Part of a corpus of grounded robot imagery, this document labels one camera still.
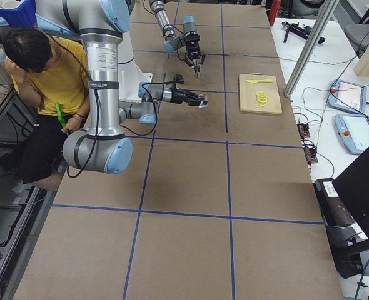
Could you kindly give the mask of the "black computer monitor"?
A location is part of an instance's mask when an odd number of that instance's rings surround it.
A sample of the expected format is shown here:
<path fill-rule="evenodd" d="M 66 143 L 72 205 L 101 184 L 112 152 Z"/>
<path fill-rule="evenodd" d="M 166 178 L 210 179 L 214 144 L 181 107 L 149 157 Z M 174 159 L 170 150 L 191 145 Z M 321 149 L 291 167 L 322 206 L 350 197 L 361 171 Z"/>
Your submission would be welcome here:
<path fill-rule="evenodd" d="M 333 181 L 354 221 L 369 238 L 369 147 Z"/>

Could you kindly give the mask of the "upper teach pendant tablet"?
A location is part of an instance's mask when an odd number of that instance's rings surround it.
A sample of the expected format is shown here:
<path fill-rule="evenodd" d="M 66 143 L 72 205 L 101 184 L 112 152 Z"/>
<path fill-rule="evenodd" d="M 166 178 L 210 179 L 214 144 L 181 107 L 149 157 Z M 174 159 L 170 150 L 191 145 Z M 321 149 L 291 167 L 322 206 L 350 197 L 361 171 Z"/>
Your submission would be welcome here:
<path fill-rule="evenodd" d="M 337 79 L 331 84 L 328 105 L 347 113 L 364 113 L 366 108 L 366 87 Z"/>

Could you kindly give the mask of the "black box with label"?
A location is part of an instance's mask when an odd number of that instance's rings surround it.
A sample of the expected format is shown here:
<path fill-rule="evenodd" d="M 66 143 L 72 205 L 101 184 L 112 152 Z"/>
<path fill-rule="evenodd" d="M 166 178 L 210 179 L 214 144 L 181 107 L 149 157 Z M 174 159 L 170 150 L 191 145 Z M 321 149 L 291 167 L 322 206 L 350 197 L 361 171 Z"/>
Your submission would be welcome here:
<path fill-rule="evenodd" d="M 313 187 L 316 198 L 328 226 L 347 228 L 354 223 L 354 219 L 340 199 L 333 181 L 333 178 L 323 178 L 314 181 Z"/>

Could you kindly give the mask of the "lower teach pendant tablet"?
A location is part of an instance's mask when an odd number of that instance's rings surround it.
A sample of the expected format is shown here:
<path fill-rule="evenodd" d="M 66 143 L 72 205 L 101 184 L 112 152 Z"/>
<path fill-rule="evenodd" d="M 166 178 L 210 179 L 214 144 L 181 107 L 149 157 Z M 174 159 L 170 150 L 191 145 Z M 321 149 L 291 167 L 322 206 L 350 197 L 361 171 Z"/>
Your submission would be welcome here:
<path fill-rule="evenodd" d="M 369 148 L 369 119 L 361 114 L 337 114 L 335 127 L 346 150 L 359 155 Z"/>

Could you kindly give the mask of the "aluminium frame post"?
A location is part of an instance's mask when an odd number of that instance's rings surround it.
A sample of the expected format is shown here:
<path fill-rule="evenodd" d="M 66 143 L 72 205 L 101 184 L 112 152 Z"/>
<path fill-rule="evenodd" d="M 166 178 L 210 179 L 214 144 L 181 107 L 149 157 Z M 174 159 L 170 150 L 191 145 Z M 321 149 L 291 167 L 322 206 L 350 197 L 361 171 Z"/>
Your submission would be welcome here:
<path fill-rule="evenodd" d="M 285 97 L 290 98 L 293 91 L 295 90 L 296 85 L 298 84 L 298 81 L 300 80 L 301 75 L 303 74 L 303 71 L 308 64 L 308 60 L 313 54 L 313 51 L 318 44 L 318 40 L 319 38 L 321 38 L 321 35 L 326 28 L 326 25 L 330 20 L 330 17 L 333 14 L 338 3 L 339 0 L 329 0 L 323 3 L 322 9 L 319 12 L 318 17 L 313 25 L 311 34 L 306 40 L 306 43 L 300 53 L 300 56 L 288 80 L 288 83 L 286 84 L 286 88 L 284 91 Z"/>

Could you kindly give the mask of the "wooden cutting board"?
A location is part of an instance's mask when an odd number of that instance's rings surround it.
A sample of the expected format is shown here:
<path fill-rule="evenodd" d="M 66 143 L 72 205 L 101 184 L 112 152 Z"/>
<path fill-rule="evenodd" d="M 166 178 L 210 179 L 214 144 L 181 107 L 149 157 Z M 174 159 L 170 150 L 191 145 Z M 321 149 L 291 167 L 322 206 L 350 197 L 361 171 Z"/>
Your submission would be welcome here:
<path fill-rule="evenodd" d="M 282 114 L 275 76 L 239 74 L 240 111 L 253 114 Z"/>

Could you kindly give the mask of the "steel jigger cup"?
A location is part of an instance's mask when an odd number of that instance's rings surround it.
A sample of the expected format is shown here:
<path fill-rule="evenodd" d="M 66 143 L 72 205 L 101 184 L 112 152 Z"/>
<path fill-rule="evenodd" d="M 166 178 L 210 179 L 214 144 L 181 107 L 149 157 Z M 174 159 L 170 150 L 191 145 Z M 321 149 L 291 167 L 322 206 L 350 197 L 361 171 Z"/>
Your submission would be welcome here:
<path fill-rule="evenodd" d="M 195 61 L 193 63 L 193 69 L 194 69 L 194 73 L 195 73 L 195 77 L 198 78 L 200 77 L 200 72 L 201 72 L 201 66 L 198 63 L 198 61 Z"/>

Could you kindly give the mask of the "teach pendant tablet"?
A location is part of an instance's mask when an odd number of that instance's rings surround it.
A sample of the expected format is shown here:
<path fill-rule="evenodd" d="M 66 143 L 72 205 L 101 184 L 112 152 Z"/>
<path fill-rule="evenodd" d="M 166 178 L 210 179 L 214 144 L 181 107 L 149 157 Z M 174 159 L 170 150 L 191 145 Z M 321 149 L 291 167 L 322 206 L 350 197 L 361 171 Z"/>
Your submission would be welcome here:
<path fill-rule="evenodd" d="M 366 87 L 337 79 L 331 84 L 328 105 L 347 113 L 364 113 L 366 108 Z"/>
<path fill-rule="evenodd" d="M 361 114 L 337 114 L 335 127 L 346 150 L 359 155 L 369 148 L 369 119 Z"/>

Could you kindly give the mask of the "small glass measuring beaker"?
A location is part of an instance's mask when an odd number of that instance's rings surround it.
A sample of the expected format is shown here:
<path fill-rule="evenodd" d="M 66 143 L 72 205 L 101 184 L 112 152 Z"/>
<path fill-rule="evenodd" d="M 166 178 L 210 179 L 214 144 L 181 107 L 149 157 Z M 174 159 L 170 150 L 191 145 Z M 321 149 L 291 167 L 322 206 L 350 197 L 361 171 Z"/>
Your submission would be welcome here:
<path fill-rule="evenodd" d="M 208 106 L 208 97 L 203 95 L 203 94 L 199 94 L 198 98 L 200 100 L 200 104 L 199 104 L 199 108 L 200 109 L 204 109 Z"/>

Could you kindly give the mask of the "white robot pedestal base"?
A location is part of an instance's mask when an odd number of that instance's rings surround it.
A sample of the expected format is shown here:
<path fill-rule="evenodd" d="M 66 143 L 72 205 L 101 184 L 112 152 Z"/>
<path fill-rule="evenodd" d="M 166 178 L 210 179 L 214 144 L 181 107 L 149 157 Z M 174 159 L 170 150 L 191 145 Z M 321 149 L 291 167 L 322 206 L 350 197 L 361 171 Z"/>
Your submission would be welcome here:
<path fill-rule="evenodd" d="M 130 32 L 123 33 L 123 40 L 118 46 L 119 100 L 141 102 L 138 96 L 139 85 L 150 83 L 152 78 L 152 73 L 142 72 L 136 64 Z"/>

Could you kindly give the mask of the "green plastic tool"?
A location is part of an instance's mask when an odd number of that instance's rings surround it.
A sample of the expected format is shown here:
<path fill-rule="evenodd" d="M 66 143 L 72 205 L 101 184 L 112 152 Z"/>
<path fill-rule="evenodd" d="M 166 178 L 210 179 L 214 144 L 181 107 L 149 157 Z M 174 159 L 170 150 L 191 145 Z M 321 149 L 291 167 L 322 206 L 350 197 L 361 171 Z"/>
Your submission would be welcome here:
<path fill-rule="evenodd" d="M 65 122 L 64 114 L 61 109 L 61 105 L 60 103 L 56 102 L 55 106 L 56 106 L 56 112 L 58 114 L 58 121 L 61 124 L 62 129 L 64 129 L 66 126 L 66 122 Z"/>

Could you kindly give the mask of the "black handheld tool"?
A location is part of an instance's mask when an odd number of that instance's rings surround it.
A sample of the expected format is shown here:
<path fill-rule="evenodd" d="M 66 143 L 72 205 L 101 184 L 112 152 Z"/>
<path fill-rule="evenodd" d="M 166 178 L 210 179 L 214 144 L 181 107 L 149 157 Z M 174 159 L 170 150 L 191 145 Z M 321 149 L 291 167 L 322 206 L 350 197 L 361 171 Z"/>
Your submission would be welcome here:
<path fill-rule="evenodd" d="M 310 26 L 302 26 L 299 27 L 298 23 L 289 23 L 287 21 L 283 21 L 281 23 L 282 27 L 286 29 L 285 36 L 283 39 L 284 43 L 287 43 L 288 36 L 290 33 L 296 34 L 298 37 L 307 40 L 312 32 L 312 27 Z"/>

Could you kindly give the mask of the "person in yellow shirt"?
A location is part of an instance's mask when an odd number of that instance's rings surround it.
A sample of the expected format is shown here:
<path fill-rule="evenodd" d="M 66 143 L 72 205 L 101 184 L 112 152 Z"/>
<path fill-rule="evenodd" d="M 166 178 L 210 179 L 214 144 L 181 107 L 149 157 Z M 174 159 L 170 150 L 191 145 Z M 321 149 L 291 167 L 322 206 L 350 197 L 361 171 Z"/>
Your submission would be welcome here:
<path fill-rule="evenodd" d="M 49 36 L 34 27 L 10 29 L 3 48 L 16 92 L 38 114 L 21 156 L 21 181 L 56 191 L 63 174 L 53 170 L 52 163 L 68 135 L 83 127 L 90 112 L 85 51 L 76 41 Z M 64 129 L 56 102 L 64 114 Z"/>

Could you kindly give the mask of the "yellow plastic knife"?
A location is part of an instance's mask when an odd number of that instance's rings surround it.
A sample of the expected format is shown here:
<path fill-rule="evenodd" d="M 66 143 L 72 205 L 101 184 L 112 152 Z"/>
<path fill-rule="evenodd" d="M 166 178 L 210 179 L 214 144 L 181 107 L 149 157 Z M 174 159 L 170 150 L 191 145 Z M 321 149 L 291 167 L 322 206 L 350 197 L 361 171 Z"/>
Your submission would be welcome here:
<path fill-rule="evenodd" d="M 246 83 L 273 83 L 273 79 L 246 79 Z"/>

